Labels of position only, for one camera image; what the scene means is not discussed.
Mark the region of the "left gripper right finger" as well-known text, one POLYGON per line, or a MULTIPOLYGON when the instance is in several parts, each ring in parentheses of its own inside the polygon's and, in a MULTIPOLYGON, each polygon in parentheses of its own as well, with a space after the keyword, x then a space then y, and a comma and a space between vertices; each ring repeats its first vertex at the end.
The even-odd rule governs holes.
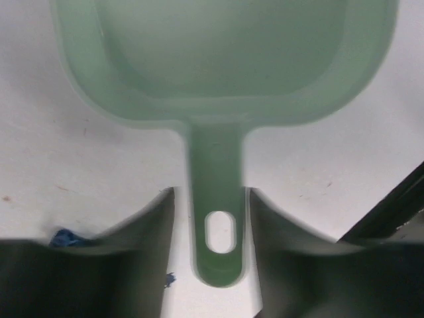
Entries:
POLYGON ((255 189, 249 212, 260 317, 423 316, 422 242, 331 242, 255 189))

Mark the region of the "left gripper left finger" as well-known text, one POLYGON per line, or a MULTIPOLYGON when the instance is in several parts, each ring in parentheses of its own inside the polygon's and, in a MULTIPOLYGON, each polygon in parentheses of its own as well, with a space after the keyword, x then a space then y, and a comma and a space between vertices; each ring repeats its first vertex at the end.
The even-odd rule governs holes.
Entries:
POLYGON ((175 215, 164 189, 91 246, 1 241, 2 317, 159 317, 175 215))

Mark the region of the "green plastic dustpan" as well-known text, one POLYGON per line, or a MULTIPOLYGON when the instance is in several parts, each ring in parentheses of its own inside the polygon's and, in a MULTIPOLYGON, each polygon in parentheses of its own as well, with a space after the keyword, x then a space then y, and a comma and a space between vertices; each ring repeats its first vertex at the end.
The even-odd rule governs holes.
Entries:
POLYGON ((90 107, 187 142, 197 276, 244 271, 242 144, 317 121, 380 68, 397 1, 51 1, 61 63, 90 107))

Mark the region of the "large dark blue paper scrap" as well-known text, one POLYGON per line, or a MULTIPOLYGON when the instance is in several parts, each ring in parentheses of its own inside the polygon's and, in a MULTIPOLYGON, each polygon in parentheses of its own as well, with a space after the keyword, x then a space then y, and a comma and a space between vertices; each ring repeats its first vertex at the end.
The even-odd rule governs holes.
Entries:
POLYGON ((169 272, 166 274, 166 282, 164 284, 164 288, 169 288, 176 281, 176 276, 173 272, 169 272))

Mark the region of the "small dark blue paper scrap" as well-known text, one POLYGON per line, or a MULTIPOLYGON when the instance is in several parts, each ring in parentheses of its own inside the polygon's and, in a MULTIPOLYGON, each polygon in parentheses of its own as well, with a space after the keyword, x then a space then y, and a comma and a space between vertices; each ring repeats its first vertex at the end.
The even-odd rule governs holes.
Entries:
POLYGON ((87 247, 93 246, 93 241, 81 237, 69 229, 59 229, 51 238, 48 246, 52 248, 87 247))

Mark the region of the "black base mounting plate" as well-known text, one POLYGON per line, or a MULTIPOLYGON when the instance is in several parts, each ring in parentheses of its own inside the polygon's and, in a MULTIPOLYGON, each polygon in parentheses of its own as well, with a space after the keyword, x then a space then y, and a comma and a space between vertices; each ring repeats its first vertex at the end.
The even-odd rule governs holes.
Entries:
POLYGON ((346 234, 342 241, 387 239, 423 210, 423 165, 420 164, 346 234))

